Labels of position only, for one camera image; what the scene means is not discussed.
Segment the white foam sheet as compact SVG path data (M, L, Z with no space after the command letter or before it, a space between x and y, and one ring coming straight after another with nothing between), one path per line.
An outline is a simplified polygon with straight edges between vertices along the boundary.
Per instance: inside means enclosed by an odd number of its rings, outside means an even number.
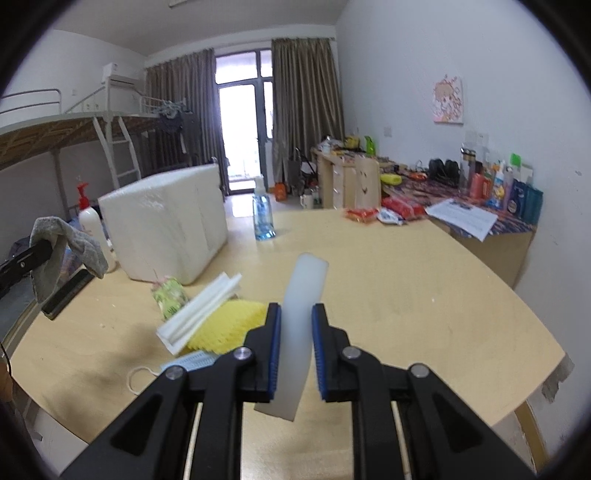
M276 392L270 403L256 404L256 412L294 421L311 366L312 307L321 302L328 270L329 263L311 253L297 257L280 304Z

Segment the blue face mask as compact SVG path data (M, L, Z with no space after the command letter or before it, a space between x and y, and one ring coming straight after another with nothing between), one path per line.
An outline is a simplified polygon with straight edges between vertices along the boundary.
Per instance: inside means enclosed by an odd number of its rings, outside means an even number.
M140 394L140 391L135 389L132 385L133 377L140 372L145 372L153 378L157 378L161 373L172 367L183 368L187 372L192 372L211 367L219 357L221 357L219 354L199 350L161 364L158 370L154 370L148 366L134 367L127 373L126 376L127 390L134 396L138 396Z

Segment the white foam wrap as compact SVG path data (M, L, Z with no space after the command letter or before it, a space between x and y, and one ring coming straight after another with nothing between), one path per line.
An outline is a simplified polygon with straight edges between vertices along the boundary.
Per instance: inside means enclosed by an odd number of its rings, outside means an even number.
M178 355L202 323L225 301L238 293L240 281L242 274L229 277L222 272L200 294L157 328L156 336L171 355Z

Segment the red snack packet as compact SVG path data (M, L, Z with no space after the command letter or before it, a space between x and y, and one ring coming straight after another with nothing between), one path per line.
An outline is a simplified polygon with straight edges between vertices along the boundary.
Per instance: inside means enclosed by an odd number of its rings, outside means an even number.
M346 209L345 215L349 220L367 224L374 222L379 214L379 210L375 208L370 209Z

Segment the metal bunk bed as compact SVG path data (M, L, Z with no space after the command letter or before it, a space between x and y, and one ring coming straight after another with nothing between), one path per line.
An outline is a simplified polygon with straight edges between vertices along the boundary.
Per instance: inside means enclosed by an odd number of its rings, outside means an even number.
M137 97L135 112L116 111L111 107L111 91L128 88ZM55 94L53 101L23 104L1 111L3 115L37 107L55 106L55 115L15 122L1 128L1 168L6 170L32 157L48 153L52 158L63 214L70 218L76 210L68 204L61 171L60 152L68 147L97 141L105 154L115 188L121 180L139 180L142 173L132 138L156 128L163 115L175 118L186 109L186 102L172 102L149 97L126 81L110 81L68 109L62 107L57 88L25 90L8 94L3 100L17 97Z

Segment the white snack packet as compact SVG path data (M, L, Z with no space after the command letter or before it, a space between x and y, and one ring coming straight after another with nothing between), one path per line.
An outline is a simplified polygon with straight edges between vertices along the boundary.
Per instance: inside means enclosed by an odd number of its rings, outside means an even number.
M405 219L395 211L389 208L381 208L377 214L377 221L380 221L384 225L405 225Z

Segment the left brown curtain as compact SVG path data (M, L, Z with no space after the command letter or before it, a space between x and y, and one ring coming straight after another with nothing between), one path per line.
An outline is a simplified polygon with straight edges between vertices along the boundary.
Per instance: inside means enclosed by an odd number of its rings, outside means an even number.
M144 143L145 176L215 164L221 190L228 193L215 68L214 50L206 49L146 69L147 94L157 121Z

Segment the yellow foam fruit net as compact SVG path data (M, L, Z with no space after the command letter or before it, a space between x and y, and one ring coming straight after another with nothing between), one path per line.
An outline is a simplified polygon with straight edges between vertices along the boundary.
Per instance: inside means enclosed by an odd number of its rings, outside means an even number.
M250 330L266 322L266 305L243 299L227 300L191 336L186 348L223 355L242 346Z

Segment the black smartphone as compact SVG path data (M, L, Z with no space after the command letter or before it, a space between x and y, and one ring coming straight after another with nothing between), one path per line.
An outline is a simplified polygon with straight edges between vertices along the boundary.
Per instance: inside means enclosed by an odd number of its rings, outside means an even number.
M77 271L43 304L42 313L54 320L94 278L87 269Z

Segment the anime wall picture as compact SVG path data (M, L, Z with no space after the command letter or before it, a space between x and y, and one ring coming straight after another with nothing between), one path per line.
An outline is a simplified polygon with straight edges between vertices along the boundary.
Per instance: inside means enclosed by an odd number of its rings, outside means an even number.
M464 123L464 99L462 79L449 77L435 83L433 88L433 120L438 124Z

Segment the white styrofoam box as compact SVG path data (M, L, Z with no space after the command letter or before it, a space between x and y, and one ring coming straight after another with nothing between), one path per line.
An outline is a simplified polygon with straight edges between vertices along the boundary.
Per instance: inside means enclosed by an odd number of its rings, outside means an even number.
M218 167L172 170L98 200L114 253L135 281L191 284L228 240Z

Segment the light wooden desk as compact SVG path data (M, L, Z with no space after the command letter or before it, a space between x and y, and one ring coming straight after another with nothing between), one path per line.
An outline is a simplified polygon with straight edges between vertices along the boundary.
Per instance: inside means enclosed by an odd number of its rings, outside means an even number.
M356 208L356 156L365 156L377 160L381 174L392 168L394 162L378 157L348 151L322 152L318 148L311 149L311 157L318 167L318 182L325 209Z

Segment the blue toiletry box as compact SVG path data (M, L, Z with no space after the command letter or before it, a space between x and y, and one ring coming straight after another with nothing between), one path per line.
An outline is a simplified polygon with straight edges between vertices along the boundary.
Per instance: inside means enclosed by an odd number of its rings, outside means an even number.
M507 204L507 212L533 226L537 226L541 216L544 194L527 183L514 180Z

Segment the white thermos jug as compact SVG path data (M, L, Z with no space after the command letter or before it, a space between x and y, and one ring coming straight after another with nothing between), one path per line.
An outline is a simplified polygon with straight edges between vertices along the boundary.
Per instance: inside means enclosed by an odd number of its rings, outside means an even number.
M311 210L315 208L314 195L311 193L304 193L300 197L301 208Z

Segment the green floral plastic bag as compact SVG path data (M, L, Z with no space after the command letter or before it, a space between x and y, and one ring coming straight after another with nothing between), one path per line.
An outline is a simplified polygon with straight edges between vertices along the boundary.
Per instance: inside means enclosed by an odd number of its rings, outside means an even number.
M150 291L164 321L174 316L189 301L184 287L174 277L156 280Z

